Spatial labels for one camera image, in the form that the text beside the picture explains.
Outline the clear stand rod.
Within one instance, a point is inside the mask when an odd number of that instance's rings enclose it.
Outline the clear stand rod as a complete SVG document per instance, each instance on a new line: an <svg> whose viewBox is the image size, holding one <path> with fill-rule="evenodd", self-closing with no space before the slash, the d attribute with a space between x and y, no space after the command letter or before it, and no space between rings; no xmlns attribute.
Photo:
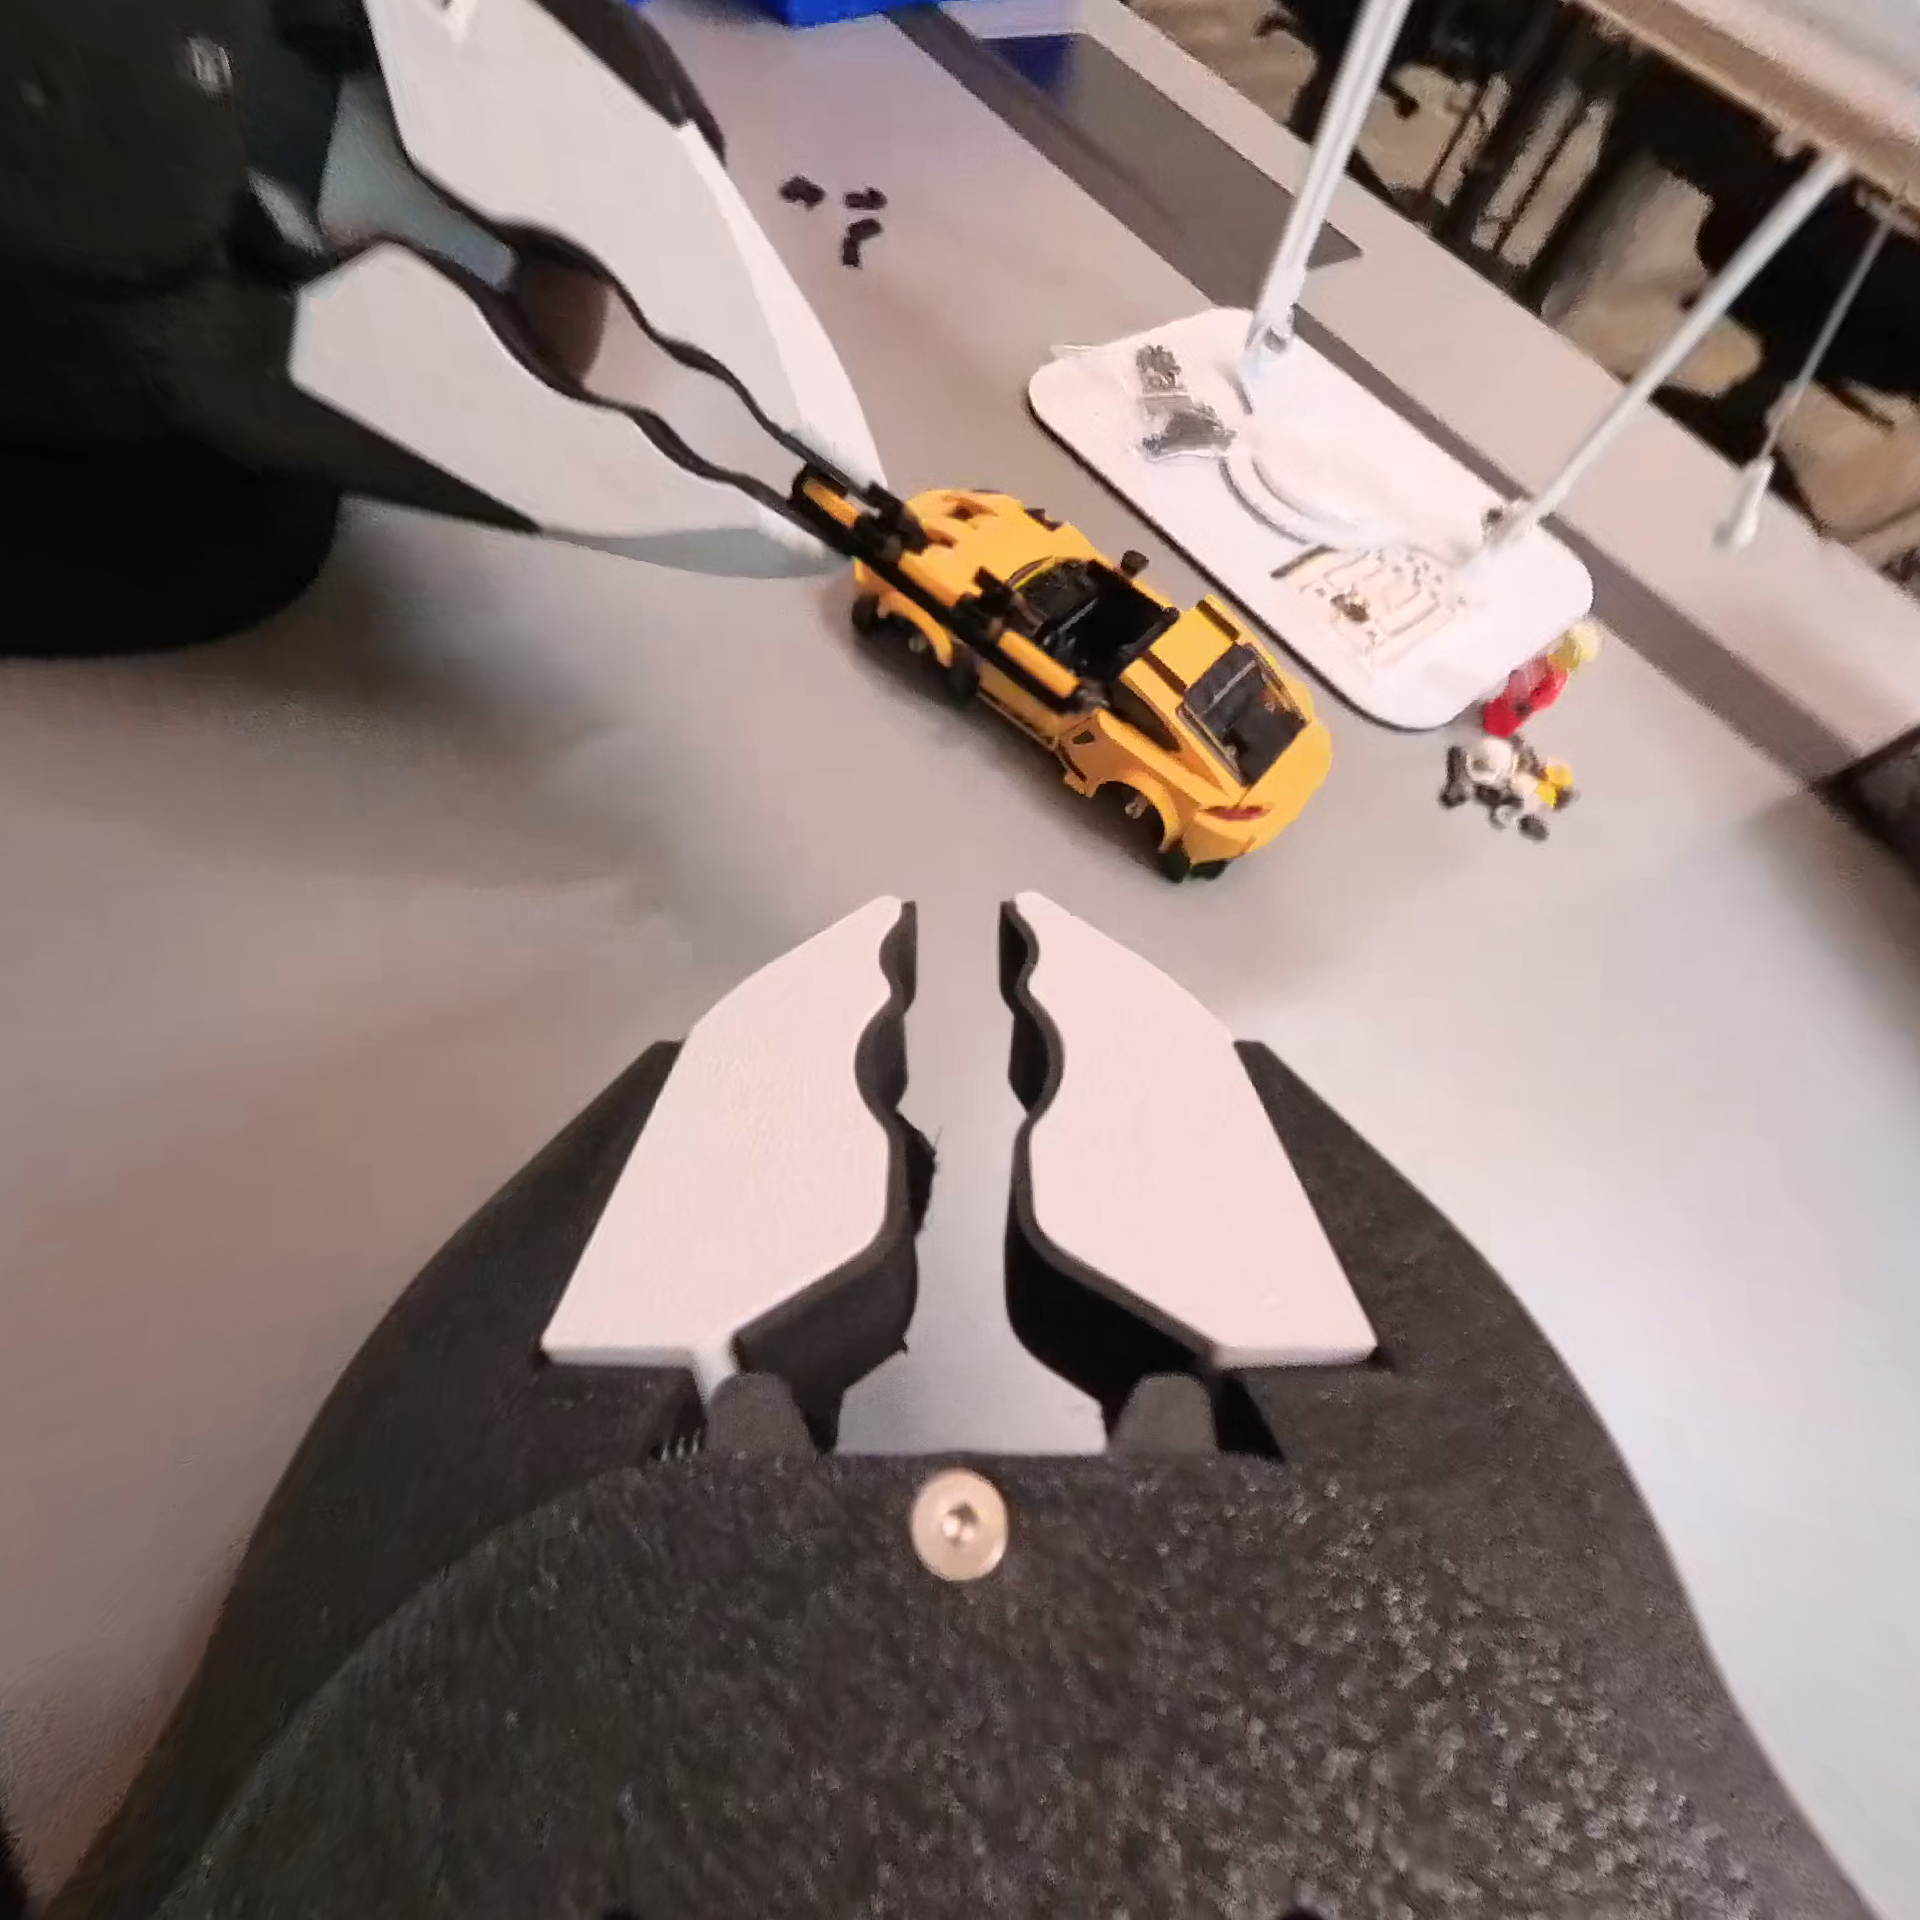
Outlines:
<svg viewBox="0 0 1920 1920"><path fill-rule="evenodd" d="M1804 174L1780 194L1766 216L1757 221L1725 266L1708 280L1687 316L1680 318L1645 365L1620 389L1606 411L1592 421L1552 475L1525 499L1506 500L1485 522L1478 556L1475 558L1476 570L1490 570L1549 516L1559 514L1584 478L1605 459L1639 411L1669 381L1670 373L1680 371L1691 357L1691 350L1708 339L1743 288L1765 271L1768 261L1784 250L1816 206L1852 171L1853 160L1846 150L1821 150L1808 163Z"/></svg>
<svg viewBox="0 0 1920 1920"><path fill-rule="evenodd" d="M1239 350L1234 379L1246 400L1258 396L1264 373L1294 339L1294 316L1311 266L1311 250L1349 171L1362 120L1399 45L1408 12L1410 3L1367 3L1354 20L1349 48L1311 136L1304 180L1286 212Z"/></svg>

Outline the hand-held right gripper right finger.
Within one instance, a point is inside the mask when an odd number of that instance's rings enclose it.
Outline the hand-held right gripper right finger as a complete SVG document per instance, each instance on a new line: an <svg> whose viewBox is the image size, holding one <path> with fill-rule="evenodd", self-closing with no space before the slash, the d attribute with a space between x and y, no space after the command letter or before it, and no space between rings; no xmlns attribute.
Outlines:
<svg viewBox="0 0 1920 1920"><path fill-rule="evenodd" d="M1044 894L999 912L1018 1240L1206 1368L1338 1368L1379 1332L1231 1031Z"/></svg>

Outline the lego sticker sheet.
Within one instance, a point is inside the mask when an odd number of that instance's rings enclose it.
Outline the lego sticker sheet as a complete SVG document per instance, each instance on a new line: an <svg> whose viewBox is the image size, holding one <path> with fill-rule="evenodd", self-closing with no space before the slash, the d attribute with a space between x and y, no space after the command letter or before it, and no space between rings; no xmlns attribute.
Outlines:
<svg viewBox="0 0 1920 1920"><path fill-rule="evenodd" d="M1374 670L1416 653L1464 610L1454 570L1413 543L1317 546L1271 578L1320 615L1332 636Z"/></svg>

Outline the stack of blue storage bins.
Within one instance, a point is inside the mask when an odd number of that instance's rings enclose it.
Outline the stack of blue storage bins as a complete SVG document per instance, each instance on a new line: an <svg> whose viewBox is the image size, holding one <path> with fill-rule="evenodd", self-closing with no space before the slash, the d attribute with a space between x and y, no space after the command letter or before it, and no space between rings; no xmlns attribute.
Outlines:
<svg viewBox="0 0 1920 1920"><path fill-rule="evenodd" d="M811 83L891 79L906 71L957 84L1054 90L1086 44L1100 5L627 5L724 100Z"/></svg>

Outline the red lego minifigure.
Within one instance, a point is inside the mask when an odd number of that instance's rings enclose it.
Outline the red lego minifigure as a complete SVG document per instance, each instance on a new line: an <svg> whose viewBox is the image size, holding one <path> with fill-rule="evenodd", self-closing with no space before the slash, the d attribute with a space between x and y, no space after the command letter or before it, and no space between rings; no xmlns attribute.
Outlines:
<svg viewBox="0 0 1920 1920"><path fill-rule="evenodd" d="M1515 667L1480 703L1478 732L1496 738L1523 734L1527 723L1559 701L1572 677L1597 655L1602 640L1605 628L1592 620L1565 628L1549 648Z"/></svg>

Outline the bag of small lego parts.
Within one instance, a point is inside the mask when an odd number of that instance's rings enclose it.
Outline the bag of small lego parts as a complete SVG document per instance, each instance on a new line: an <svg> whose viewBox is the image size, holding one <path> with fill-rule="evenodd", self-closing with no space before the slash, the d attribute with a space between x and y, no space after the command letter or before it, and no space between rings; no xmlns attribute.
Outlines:
<svg viewBox="0 0 1920 1920"><path fill-rule="evenodd" d="M1218 410L1190 394L1183 365L1163 342L1136 350L1138 437L1149 463L1216 462L1224 456L1237 429Z"/></svg>

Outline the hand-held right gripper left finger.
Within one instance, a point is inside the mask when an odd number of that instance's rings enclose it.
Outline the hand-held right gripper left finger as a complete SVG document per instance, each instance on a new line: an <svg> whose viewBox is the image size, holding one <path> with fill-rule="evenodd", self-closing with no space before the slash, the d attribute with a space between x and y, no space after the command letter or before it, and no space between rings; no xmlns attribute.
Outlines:
<svg viewBox="0 0 1920 1920"><path fill-rule="evenodd" d="M685 1032L541 1332L556 1364L775 1372L748 1339L876 1253L906 1195L886 1069L917 912L877 895Z"/></svg>

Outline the white stand base board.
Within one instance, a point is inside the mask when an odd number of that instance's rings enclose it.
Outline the white stand base board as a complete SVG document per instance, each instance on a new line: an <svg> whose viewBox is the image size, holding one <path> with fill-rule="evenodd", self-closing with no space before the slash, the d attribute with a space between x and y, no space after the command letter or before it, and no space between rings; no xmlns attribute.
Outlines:
<svg viewBox="0 0 1920 1920"><path fill-rule="evenodd" d="M1359 716L1435 732L1592 610L1586 563L1323 351L1212 306L1055 350L1032 418Z"/></svg>

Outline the yellow lego car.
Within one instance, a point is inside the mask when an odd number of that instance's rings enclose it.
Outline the yellow lego car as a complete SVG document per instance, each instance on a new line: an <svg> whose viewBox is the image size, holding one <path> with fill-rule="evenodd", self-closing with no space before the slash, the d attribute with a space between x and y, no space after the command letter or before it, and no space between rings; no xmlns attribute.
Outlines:
<svg viewBox="0 0 1920 1920"><path fill-rule="evenodd" d="M1120 807L1167 879L1213 879L1269 848L1325 783L1332 738L1311 694L1218 599L1178 606L1142 554L1112 556L1018 495L933 490L908 504L950 534L941 560L1023 599L1042 653L1100 703L1050 711L852 570L855 631L920 658L957 703L994 711L1078 797Z"/></svg>

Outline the round clear lens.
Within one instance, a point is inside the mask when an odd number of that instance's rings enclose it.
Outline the round clear lens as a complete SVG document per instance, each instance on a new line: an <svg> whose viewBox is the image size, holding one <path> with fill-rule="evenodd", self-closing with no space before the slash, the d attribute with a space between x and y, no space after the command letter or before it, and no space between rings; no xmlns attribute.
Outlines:
<svg viewBox="0 0 1920 1920"><path fill-rule="evenodd" d="M1295 543L1355 549L1382 536L1374 469L1311 418L1247 416L1223 474L1247 514Z"/></svg>

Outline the black yellow lego plate assembly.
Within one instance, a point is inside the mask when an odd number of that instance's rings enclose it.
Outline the black yellow lego plate assembly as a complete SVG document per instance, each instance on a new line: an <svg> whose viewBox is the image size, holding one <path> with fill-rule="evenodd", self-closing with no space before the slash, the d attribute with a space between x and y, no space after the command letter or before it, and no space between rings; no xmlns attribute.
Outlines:
<svg viewBox="0 0 1920 1920"><path fill-rule="evenodd" d="M924 613L981 670L991 667L1054 712L1083 712L1100 703L1098 691L1042 653L1023 599L982 566L964 573L957 560L941 560L956 550L954 536L898 495L836 469L805 463L786 502L808 533L852 563L855 576L877 596L891 594Z"/></svg>

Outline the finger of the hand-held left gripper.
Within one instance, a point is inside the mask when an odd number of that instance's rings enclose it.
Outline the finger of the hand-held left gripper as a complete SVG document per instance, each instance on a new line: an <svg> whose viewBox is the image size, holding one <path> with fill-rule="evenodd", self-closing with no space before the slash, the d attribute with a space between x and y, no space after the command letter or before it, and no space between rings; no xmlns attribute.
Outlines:
<svg viewBox="0 0 1920 1920"><path fill-rule="evenodd" d="M842 565L765 487L703 463L659 416L540 371L406 246L370 246L301 288L292 381L541 536L714 578Z"/></svg>
<svg viewBox="0 0 1920 1920"><path fill-rule="evenodd" d="M483 227L581 255L805 455L882 479L852 379L623 5L370 3L399 149Z"/></svg>

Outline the pile of small lego pieces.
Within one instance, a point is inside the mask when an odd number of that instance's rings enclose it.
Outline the pile of small lego pieces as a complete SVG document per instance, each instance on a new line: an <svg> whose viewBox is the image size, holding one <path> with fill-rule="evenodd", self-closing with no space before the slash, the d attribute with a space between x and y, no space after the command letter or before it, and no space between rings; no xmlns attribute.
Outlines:
<svg viewBox="0 0 1920 1920"><path fill-rule="evenodd" d="M1535 754L1523 736L1480 734L1447 749L1443 808L1476 807L1490 827L1546 843L1552 821L1575 802L1572 771Z"/></svg>

